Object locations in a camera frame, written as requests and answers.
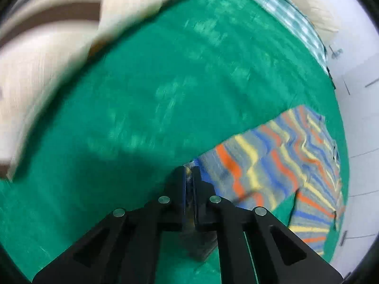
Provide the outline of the striped knit t-shirt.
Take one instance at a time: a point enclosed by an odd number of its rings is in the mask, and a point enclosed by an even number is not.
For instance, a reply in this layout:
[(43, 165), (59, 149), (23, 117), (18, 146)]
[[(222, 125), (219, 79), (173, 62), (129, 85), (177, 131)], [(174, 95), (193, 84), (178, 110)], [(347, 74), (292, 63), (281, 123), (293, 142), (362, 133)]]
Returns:
[(340, 159), (325, 117), (306, 105), (237, 134), (186, 164), (240, 208), (293, 200), (288, 227), (321, 256), (344, 212)]

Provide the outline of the cream headboard pillow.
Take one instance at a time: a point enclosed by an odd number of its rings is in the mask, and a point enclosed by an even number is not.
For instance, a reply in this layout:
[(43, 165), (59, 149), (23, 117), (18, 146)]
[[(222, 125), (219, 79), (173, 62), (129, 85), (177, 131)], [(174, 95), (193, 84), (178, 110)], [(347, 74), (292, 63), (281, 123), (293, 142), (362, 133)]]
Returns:
[(329, 45), (339, 32), (339, 26), (321, 0), (291, 0), (313, 24), (324, 44)]

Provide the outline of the green floral bedspread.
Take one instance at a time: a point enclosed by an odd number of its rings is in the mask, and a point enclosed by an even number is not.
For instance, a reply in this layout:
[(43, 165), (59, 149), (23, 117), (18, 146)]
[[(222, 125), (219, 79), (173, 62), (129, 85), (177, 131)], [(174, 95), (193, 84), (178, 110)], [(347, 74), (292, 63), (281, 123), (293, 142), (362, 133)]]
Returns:
[(31, 280), (175, 167), (298, 105), (325, 116), (347, 190), (335, 90), (302, 41), (253, 0), (173, 3), (59, 90), (1, 183), (1, 243)]

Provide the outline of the green white checkered sheet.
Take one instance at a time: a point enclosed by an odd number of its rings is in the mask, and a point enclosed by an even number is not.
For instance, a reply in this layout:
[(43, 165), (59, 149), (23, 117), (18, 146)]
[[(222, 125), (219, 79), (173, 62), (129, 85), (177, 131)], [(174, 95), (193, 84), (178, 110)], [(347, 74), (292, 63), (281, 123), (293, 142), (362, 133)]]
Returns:
[(326, 48), (313, 24), (291, 0), (253, 0), (296, 36), (309, 50), (324, 71), (327, 68)]

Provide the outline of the patterned cream pillow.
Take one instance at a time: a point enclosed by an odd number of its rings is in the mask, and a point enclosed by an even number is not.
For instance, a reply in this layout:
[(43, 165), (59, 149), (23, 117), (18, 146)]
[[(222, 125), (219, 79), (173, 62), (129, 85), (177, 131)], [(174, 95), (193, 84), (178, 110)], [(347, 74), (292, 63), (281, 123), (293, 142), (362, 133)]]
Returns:
[(124, 30), (171, 0), (17, 0), (1, 23), (1, 177), (59, 86)]

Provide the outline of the white wardrobe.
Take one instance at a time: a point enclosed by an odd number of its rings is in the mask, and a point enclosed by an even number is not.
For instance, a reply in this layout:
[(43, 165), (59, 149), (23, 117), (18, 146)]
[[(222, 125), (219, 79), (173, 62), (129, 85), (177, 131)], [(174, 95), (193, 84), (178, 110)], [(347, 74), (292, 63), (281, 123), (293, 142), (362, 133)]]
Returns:
[(331, 265), (346, 276), (378, 236), (378, 54), (342, 75), (336, 95), (347, 142), (349, 187)]

